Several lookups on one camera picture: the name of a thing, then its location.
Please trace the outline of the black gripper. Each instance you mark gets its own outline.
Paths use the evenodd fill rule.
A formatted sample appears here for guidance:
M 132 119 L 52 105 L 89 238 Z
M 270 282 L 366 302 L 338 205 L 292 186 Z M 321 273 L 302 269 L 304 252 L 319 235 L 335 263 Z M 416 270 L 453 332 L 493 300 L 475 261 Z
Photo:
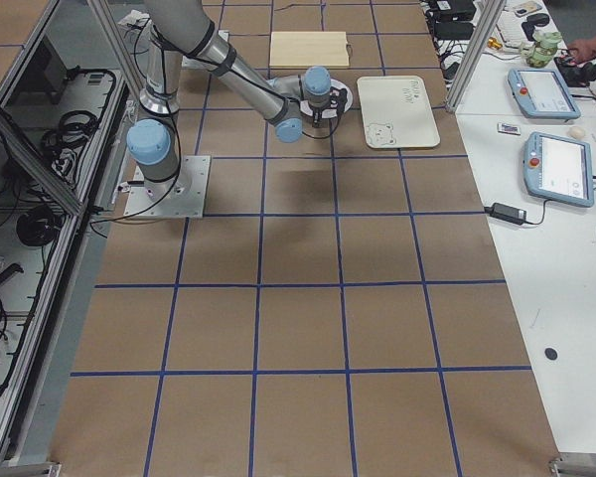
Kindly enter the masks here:
M 328 103 L 315 104 L 313 102 L 310 102 L 309 108 L 311 110 L 313 127 L 314 128 L 322 128 L 323 127 L 323 124 L 322 124 L 323 114 L 325 111 L 327 111 L 329 109 L 329 104 Z

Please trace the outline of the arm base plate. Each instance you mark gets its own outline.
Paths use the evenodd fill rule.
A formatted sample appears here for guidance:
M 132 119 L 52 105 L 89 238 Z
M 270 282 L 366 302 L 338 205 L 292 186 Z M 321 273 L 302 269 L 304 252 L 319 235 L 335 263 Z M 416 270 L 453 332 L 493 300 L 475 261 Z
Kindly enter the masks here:
M 182 171 L 175 185 L 172 181 L 157 184 L 146 181 L 139 166 L 135 167 L 123 213 L 132 220 L 200 219 L 205 211 L 205 199 L 211 169 L 208 155 L 185 155 Z
M 229 30 L 219 30 L 218 34 L 221 38 L 223 38 L 226 42 L 229 39 Z M 194 70 L 198 70 L 198 69 L 203 69 L 205 67 L 204 63 L 192 59 L 192 58 L 188 58 L 188 57 L 183 57 L 182 58 L 182 68 L 183 69 L 194 69 Z

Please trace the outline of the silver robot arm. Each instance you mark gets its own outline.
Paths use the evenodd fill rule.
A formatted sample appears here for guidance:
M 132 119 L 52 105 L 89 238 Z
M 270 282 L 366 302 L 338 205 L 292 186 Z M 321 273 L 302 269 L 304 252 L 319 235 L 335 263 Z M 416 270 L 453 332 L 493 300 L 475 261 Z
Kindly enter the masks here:
M 314 112 L 318 127 L 322 112 L 335 108 L 331 76 L 320 66 L 302 75 L 265 79 L 218 32 L 200 1 L 147 1 L 151 21 L 148 70 L 139 101 L 138 122 L 127 134 L 127 147 L 156 203 L 187 187 L 183 154 L 176 132 L 178 88 L 182 59 L 201 65 L 215 79 L 239 95 L 274 128 L 277 139 L 292 143 L 305 135 L 300 103 Z

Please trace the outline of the person hand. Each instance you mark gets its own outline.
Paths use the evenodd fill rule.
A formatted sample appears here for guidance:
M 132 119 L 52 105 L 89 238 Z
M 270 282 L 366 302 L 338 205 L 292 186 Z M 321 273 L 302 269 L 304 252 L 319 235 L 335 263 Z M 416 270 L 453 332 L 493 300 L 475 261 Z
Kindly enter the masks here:
M 594 60 L 596 59 L 596 36 L 575 40 L 567 45 L 567 50 L 577 64 Z

